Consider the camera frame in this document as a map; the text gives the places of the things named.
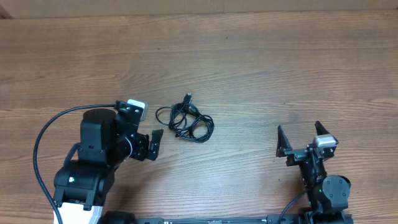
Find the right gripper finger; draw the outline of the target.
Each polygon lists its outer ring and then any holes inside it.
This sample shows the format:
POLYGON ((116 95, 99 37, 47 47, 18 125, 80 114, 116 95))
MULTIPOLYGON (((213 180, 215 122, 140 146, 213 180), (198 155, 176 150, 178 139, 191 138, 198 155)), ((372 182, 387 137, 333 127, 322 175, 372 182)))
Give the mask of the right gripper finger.
POLYGON ((282 129, 282 126, 279 125, 277 127, 277 149, 276 156, 277 157, 286 157, 289 152, 292 150, 292 147, 287 139, 287 136, 282 129))
POLYGON ((325 127, 321 124, 321 122, 319 122, 319 121, 316 121, 316 122, 315 122, 315 129, 316 129, 316 132, 317 132, 317 136, 330 134, 330 133, 325 129, 325 127))

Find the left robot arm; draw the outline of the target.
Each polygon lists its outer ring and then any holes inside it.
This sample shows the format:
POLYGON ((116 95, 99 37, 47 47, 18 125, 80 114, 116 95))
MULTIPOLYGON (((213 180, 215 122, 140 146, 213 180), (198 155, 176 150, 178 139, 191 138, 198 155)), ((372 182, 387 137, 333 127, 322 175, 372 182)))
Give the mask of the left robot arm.
POLYGON ((103 211, 115 172, 128 158, 154 161, 163 129, 138 133, 146 105, 134 100, 87 106, 80 142, 73 145, 54 177, 55 223, 137 223, 132 213, 103 211))

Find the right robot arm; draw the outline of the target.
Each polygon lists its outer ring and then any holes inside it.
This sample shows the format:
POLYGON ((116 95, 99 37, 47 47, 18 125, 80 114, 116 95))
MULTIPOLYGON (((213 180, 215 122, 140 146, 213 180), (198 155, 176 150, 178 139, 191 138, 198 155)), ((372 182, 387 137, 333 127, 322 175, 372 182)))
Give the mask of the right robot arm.
POLYGON ((343 175, 328 175, 324 162, 335 155, 338 140, 321 122, 315 122, 317 135, 303 149, 293 149, 282 129, 277 128, 277 157, 285 157, 286 166, 299 166, 304 191, 286 205, 280 213, 278 223, 353 223, 348 208, 351 182, 343 175), (287 214, 287 210, 304 195, 309 207, 298 214, 287 214))

